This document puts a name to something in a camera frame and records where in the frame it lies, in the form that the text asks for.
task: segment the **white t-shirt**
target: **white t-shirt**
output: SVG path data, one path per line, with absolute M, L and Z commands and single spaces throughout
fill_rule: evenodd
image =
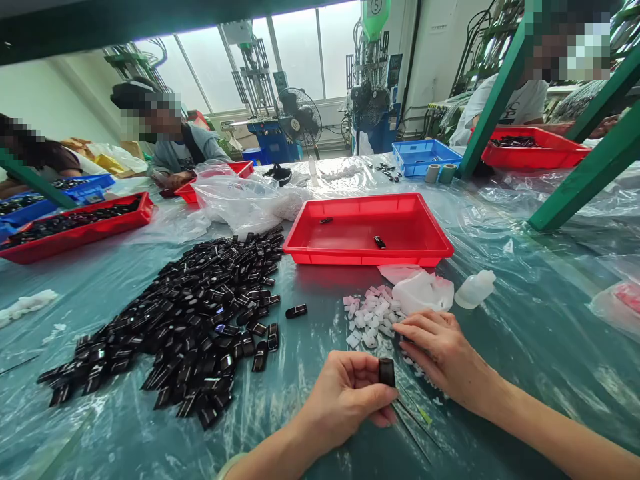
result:
M 449 140 L 451 146 L 462 146 L 469 143 L 473 119 L 484 110 L 496 78 L 498 78 L 497 73 L 484 80 L 478 90 L 473 92 L 462 116 L 460 116 L 457 128 Z M 518 90 L 515 90 L 511 94 L 507 108 L 500 117 L 498 125 L 522 125 L 536 118 L 542 118 L 545 112 L 548 88 L 549 84 L 544 80 L 529 80 Z

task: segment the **woman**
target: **woman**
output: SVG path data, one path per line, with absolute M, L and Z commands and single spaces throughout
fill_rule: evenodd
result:
M 60 178 L 82 177 L 81 159 L 77 154 L 29 130 L 19 120 L 0 113 L 0 147 L 9 150 L 44 180 L 52 182 Z M 0 182 L 0 199 L 6 199 L 23 193 L 31 188 L 20 180 L 7 174 Z

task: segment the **teal plastic table cover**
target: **teal plastic table cover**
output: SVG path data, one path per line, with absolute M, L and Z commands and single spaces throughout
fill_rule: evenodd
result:
M 482 269 L 497 277 L 494 294 L 480 307 L 451 310 L 472 346 L 510 382 L 640 454 L 640 345 L 588 308 L 594 294 L 619 280 L 594 261 L 598 253 L 562 233 L 541 243 L 522 219 L 458 180 L 451 185 L 404 178 L 389 182 L 368 166 L 380 161 L 393 160 L 376 155 L 317 162 L 321 173 L 352 164 L 363 168 L 352 177 L 320 179 L 309 187 L 318 198 L 423 195 L 455 248 L 436 274 L 456 288 Z M 293 168 L 295 181 L 308 172 L 306 163 Z M 214 478 L 229 458 L 286 424 L 304 404 L 328 353 L 349 348 L 342 297 L 385 282 L 375 267 L 296 265 L 283 256 L 272 288 L 282 300 L 265 319 L 279 323 L 280 348 L 269 354 L 262 373 L 252 373 L 249 360 L 240 362 L 233 401 L 208 431 L 195 417 L 176 418 L 177 407 L 153 410 L 157 394 L 140 390 L 153 362 L 146 355 L 98 392 L 76 393 L 62 406 L 48 408 L 51 390 L 35 380 L 70 360 L 78 336 L 114 318 L 190 246 L 231 234 L 217 223 L 201 230 L 198 216 L 190 216 L 193 206 L 180 198 L 162 199 L 145 179 L 120 182 L 118 189 L 152 192 L 158 205 L 152 224 L 32 265 L 0 261 L 0 308 L 45 289 L 60 294 L 46 308 L 0 330 L 0 371 L 38 355 L 0 375 L 0 478 Z M 283 226 L 287 234 L 291 223 Z M 287 320 L 284 310 L 301 303 L 309 314 Z M 564 477 L 530 447 L 452 400 L 440 405 L 442 394 L 402 361 L 397 339 L 384 339 L 370 352 L 394 358 L 397 382 L 433 419 L 428 428 L 438 446 L 401 411 L 428 459 L 401 423 L 382 430 L 366 423 L 344 446 L 318 460 L 306 478 Z M 412 402 L 406 404 L 413 408 Z

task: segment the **green metal post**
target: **green metal post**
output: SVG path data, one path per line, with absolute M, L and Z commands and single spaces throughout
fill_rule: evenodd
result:
M 57 188 L 52 187 L 50 183 L 40 178 L 39 175 L 34 173 L 28 167 L 22 165 L 20 160 L 4 148 L 0 148 L 0 167 L 12 174 L 16 179 L 36 190 L 36 192 L 40 192 L 45 196 L 45 198 L 51 200 L 54 205 L 66 209 L 76 208 L 76 204 L 73 200 L 60 192 Z
M 505 62 L 500 68 L 498 78 L 487 100 L 487 106 L 480 114 L 478 125 L 456 172 L 458 177 L 470 178 L 472 176 L 498 120 L 505 111 L 513 91 L 518 86 L 522 72 L 525 70 L 525 59 L 530 57 L 533 52 L 535 22 L 534 12 L 526 11 L 513 36 Z
M 640 103 L 618 122 L 529 219 L 538 231 L 560 228 L 640 158 Z
M 569 140 L 582 143 L 600 124 L 605 115 L 622 101 L 629 89 L 640 80 L 640 45 L 636 45 L 618 66 L 610 80 L 589 103 L 574 126 L 565 135 Z

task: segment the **number 5 sign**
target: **number 5 sign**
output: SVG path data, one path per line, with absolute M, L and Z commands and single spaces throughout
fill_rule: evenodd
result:
M 367 0 L 367 13 L 369 17 L 377 17 L 387 10 L 386 0 Z

